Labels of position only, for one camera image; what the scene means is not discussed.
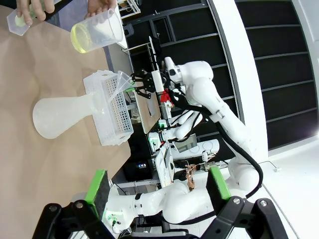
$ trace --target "green tape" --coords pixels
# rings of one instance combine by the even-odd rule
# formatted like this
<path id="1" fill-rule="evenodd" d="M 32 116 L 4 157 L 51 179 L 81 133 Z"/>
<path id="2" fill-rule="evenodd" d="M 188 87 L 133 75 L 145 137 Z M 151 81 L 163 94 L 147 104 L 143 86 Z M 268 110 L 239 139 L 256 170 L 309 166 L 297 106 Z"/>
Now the green tape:
<path id="1" fill-rule="evenodd" d="M 213 179 L 215 180 L 219 194 L 222 199 L 228 200 L 231 197 L 231 194 L 228 190 L 226 181 L 221 174 L 219 168 L 217 166 L 212 166 L 209 168 L 210 173 L 213 175 Z"/>
<path id="2" fill-rule="evenodd" d="M 94 200 L 100 188 L 100 184 L 104 177 L 104 174 L 105 174 L 105 170 L 96 170 L 96 173 L 92 179 L 90 188 L 85 196 L 85 201 L 93 208 L 93 211 L 96 213 L 96 215 L 98 215 L 98 211 L 96 209 Z"/>

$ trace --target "white plastic basket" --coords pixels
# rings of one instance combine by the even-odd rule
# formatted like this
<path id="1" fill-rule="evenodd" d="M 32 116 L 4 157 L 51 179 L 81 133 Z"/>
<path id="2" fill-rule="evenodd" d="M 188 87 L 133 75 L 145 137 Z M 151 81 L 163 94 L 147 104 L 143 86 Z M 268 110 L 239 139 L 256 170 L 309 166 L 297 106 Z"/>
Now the white plastic basket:
<path id="1" fill-rule="evenodd" d="M 122 91 L 131 85 L 131 78 L 121 71 L 97 71 L 83 83 L 87 94 L 96 92 L 101 98 L 103 111 L 93 114 L 93 120 L 102 146 L 127 141 L 133 127 Z"/>

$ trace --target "white cylinder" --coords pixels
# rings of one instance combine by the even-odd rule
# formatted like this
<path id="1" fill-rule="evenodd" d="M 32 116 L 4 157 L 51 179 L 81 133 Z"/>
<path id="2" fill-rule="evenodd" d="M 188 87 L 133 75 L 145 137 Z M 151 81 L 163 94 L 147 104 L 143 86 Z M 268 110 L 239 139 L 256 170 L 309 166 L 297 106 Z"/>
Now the white cylinder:
<path id="1" fill-rule="evenodd" d="M 39 100 L 33 108 L 34 127 L 44 138 L 57 138 L 85 116 L 98 111 L 94 96 L 88 94 Z"/>

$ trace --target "person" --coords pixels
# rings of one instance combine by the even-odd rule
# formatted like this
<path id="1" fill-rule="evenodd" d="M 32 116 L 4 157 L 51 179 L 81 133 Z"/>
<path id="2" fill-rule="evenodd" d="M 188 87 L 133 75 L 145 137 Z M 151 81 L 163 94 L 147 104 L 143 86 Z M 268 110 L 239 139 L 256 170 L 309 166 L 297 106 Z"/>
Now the person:
<path id="1" fill-rule="evenodd" d="M 16 0 L 16 6 L 13 4 L 13 0 L 0 0 L 0 4 L 17 8 L 17 16 L 21 17 L 23 15 L 24 21 L 27 25 L 32 25 L 32 18 L 30 16 L 29 5 L 32 4 L 36 17 L 40 21 L 47 20 L 53 14 L 56 14 L 57 11 L 61 10 L 72 0 L 62 0 L 57 3 L 57 9 L 54 6 L 54 0 Z M 88 13 L 85 15 L 85 19 L 95 16 L 101 12 L 107 11 L 112 8 L 115 9 L 117 5 L 116 0 L 88 0 Z"/>

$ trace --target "bolt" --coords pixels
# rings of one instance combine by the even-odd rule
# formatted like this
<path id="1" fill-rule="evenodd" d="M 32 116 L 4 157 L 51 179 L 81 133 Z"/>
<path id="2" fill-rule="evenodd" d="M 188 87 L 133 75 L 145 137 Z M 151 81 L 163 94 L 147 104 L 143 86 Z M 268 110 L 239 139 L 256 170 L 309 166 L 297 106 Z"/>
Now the bolt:
<path id="1" fill-rule="evenodd" d="M 265 207 L 265 206 L 267 206 L 267 202 L 264 201 L 264 200 L 262 200 L 262 201 L 260 201 L 260 205 L 263 206 L 263 207 Z"/>
<path id="2" fill-rule="evenodd" d="M 76 204 L 76 207 L 77 207 L 77 208 L 83 208 L 83 204 L 82 204 L 82 203 L 77 203 L 77 204 Z"/>
<path id="3" fill-rule="evenodd" d="M 239 204 L 239 203 L 240 203 L 240 199 L 239 199 L 239 198 L 235 198 L 235 199 L 233 200 L 233 202 L 236 203 L 236 204 Z"/>
<path id="4" fill-rule="evenodd" d="M 54 211 L 56 211 L 58 208 L 56 207 L 56 206 L 51 206 L 50 207 L 50 211 L 52 211 L 52 212 L 54 212 Z"/>

